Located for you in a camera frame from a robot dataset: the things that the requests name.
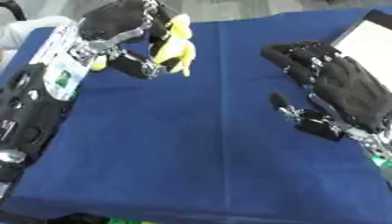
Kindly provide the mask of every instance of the white object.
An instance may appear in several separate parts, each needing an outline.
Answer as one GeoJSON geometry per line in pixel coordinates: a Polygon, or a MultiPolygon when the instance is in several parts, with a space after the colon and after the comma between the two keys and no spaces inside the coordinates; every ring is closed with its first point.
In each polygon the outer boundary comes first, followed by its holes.
{"type": "Polygon", "coordinates": [[[53,16],[17,21],[0,27],[0,50],[3,51],[3,59],[0,63],[0,72],[5,69],[17,49],[25,42],[32,31],[42,27],[57,27],[72,22],[70,18],[53,16]]]}
{"type": "Polygon", "coordinates": [[[360,62],[392,92],[392,30],[365,20],[335,47],[360,62]]]}

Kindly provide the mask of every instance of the blue fabric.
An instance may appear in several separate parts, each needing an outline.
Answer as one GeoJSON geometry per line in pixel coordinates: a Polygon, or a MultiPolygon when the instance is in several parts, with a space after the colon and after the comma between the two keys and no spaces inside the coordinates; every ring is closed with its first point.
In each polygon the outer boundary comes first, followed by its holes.
{"type": "MultiPolygon", "coordinates": [[[[190,78],[92,73],[60,133],[3,208],[167,223],[391,223],[391,192],[355,142],[298,132],[271,109],[274,91],[309,105],[259,56],[269,44],[332,41],[367,11],[195,24],[190,78]]],[[[35,31],[6,75],[48,33],[35,31]]]]}

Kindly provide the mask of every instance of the blue table cloth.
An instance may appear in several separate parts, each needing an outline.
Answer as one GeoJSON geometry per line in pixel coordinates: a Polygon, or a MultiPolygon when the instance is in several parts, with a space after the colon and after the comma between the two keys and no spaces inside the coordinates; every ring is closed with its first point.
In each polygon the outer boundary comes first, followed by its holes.
{"type": "MultiPolygon", "coordinates": [[[[392,223],[391,191],[355,142],[296,131],[271,108],[274,91],[309,105],[260,57],[269,44],[332,41],[368,10],[194,24],[190,78],[91,73],[60,133],[3,209],[166,223],[392,223]]],[[[49,33],[29,37],[3,80],[49,33]]]]}

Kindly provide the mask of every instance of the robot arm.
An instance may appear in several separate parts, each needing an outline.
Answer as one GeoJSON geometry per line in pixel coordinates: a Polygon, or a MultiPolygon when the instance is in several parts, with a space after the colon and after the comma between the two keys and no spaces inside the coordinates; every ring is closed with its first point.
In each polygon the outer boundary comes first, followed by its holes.
{"type": "Polygon", "coordinates": [[[296,109],[280,94],[270,96],[299,130],[335,141],[351,137],[373,155],[392,159],[392,94],[357,61],[318,41],[270,45],[262,56],[308,94],[314,109],[296,109]]]}
{"type": "Polygon", "coordinates": [[[137,78],[151,78],[165,69],[120,44],[140,41],[147,32],[154,41],[164,41],[172,35],[171,19],[157,0],[117,0],[89,12],[78,24],[53,31],[1,89],[0,199],[56,135],[97,57],[108,57],[110,66],[137,78]]]}

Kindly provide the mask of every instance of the white paper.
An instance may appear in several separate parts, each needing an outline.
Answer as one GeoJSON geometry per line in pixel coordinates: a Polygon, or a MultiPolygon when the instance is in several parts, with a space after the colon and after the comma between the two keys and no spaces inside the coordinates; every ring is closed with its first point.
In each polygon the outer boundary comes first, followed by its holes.
{"type": "Polygon", "coordinates": [[[392,31],[370,21],[362,22],[336,46],[344,56],[360,62],[392,92],[392,31]]]}

